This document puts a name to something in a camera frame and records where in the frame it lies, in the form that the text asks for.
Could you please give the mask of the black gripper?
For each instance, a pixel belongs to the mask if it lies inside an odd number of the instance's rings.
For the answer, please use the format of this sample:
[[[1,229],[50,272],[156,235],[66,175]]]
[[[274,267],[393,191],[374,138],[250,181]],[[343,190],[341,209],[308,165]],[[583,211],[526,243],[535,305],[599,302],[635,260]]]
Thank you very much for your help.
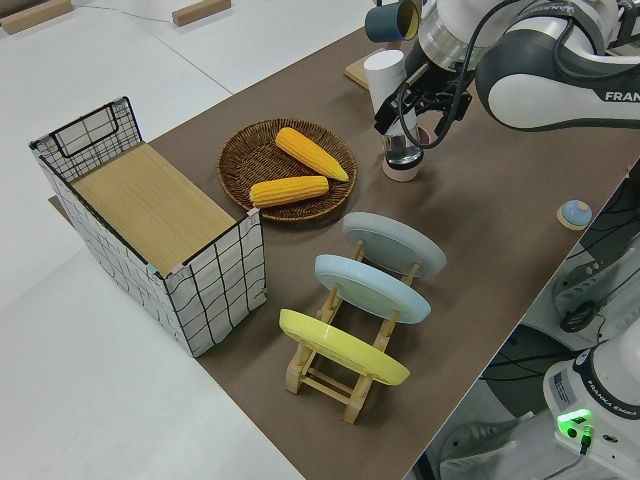
[[[462,62],[455,62],[453,71],[444,69],[421,49],[412,49],[405,59],[408,87],[396,89],[382,102],[374,115],[375,130],[386,134],[401,118],[406,126],[414,125],[415,107],[433,108],[442,113],[434,133],[437,138],[444,137],[454,121],[464,118],[472,101],[471,97],[454,99],[458,85],[462,84],[462,91],[465,91],[473,80],[473,72],[460,77],[462,66]]]

